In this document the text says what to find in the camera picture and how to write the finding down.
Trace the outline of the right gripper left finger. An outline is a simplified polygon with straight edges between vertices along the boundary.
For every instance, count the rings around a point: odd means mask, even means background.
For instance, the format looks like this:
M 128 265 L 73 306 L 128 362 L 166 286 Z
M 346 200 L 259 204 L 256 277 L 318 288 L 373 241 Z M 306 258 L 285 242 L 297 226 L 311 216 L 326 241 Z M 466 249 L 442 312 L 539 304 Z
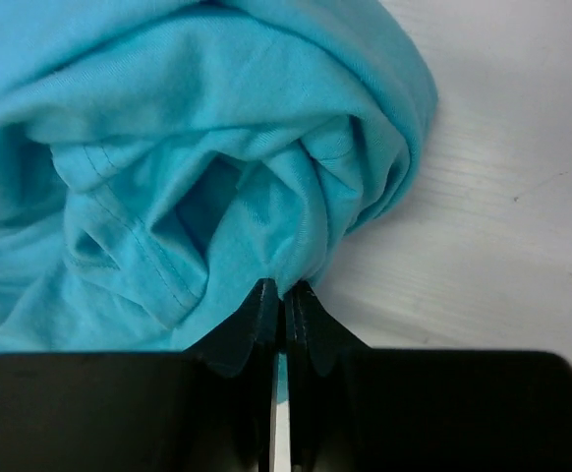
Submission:
M 272 471 L 279 297 L 261 279 L 240 307 L 188 350 L 196 380 L 187 471 Z

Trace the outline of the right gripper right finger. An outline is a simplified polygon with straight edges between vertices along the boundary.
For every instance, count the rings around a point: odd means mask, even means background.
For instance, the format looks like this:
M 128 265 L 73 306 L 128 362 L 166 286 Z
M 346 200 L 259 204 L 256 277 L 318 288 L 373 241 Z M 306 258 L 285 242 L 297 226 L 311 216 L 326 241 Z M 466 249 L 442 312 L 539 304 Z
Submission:
M 285 296 L 290 462 L 293 471 L 353 471 L 353 415 L 343 360 L 366 350 L 306 282 Z

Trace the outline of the teal t shirt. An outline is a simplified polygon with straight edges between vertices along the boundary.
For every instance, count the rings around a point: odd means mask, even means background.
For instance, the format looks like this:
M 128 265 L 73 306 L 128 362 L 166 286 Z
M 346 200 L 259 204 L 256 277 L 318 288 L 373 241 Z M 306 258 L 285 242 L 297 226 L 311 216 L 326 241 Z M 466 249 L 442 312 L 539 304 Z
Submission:
M 0 352 L 181 349 L 320 279 L 436 103 L 375 1 L 0 1 Z

